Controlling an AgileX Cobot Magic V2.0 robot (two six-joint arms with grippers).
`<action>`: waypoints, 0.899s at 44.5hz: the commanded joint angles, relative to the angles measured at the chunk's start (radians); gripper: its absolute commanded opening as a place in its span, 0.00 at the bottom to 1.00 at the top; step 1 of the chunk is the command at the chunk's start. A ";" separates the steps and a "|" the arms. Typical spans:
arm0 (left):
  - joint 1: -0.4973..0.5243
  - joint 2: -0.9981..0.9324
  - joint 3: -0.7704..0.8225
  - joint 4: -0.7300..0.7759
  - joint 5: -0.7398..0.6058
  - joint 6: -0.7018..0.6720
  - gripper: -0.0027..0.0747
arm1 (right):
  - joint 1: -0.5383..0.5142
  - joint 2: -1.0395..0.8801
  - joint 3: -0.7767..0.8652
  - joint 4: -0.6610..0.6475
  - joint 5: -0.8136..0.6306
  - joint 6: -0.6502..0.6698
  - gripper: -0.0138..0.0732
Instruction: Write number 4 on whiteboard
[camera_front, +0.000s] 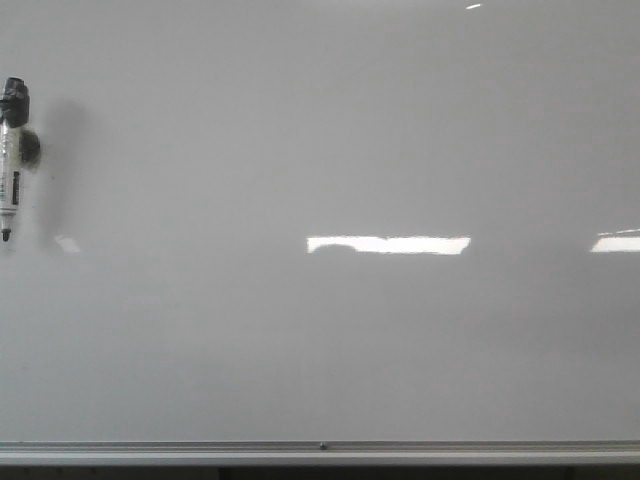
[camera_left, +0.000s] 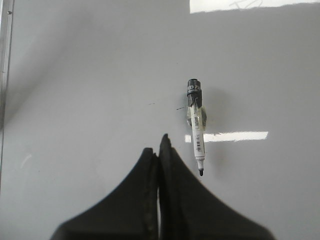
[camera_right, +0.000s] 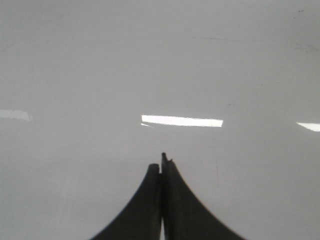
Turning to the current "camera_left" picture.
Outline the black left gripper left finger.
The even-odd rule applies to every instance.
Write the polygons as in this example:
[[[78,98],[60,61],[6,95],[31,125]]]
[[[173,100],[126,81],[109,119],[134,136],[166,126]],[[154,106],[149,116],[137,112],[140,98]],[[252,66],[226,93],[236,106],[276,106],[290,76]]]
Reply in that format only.
[[[62,223],[53,240],[157,240],[158,166],[145,148],[126,178],[90,209]]]

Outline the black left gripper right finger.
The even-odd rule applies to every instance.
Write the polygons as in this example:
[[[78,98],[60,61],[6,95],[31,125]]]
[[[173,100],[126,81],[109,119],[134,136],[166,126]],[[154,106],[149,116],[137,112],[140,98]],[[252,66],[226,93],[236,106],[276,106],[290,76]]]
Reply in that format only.
[[[264,226],[212,194],[185,165],[168,134],[159,147],[160,239],[273,240]]]

